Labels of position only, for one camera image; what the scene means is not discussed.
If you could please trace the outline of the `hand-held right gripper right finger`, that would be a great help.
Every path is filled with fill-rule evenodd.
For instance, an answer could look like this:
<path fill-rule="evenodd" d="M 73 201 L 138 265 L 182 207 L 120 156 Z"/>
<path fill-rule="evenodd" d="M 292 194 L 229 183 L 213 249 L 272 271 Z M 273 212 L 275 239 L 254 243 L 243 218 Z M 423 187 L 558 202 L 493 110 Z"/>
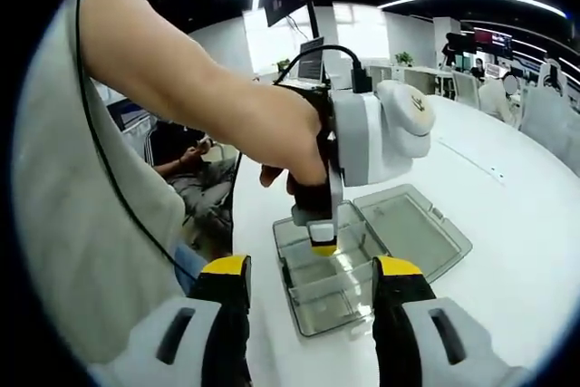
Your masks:
<path fill-rule="evenodd" d="M 525 386 L 529 370 L 493 350 L 490 333 L 413 263 L 372 260 L 372 337 L 381 386 Z"/>

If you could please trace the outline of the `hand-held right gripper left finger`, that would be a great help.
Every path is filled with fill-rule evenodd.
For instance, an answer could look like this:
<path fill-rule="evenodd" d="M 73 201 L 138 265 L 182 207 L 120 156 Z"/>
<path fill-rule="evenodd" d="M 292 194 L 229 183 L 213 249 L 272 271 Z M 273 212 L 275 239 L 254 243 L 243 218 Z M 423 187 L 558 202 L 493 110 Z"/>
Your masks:
<path fill-rule="evenodd" d="M 248 386 L 251 258 L 207 264 L 189 296 L 140 321 L 125 350 L 90 374 L 99 386 Z"/>

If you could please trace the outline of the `person's left hand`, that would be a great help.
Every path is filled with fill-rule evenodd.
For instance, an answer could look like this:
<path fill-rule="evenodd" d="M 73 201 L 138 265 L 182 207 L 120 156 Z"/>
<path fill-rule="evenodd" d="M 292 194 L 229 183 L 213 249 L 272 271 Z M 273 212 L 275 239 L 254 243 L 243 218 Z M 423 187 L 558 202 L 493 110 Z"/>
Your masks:
<path fill-rule="evenodd" d="M 286 191 L 326 182 L 326 169 L 317 144 L 321 122 L 316 109 L 298 93 L 266 85 L 248 104 L 246 131 L 239 146 L 262 165 L 260 183 L 270 186 L 284 171 Z"/>

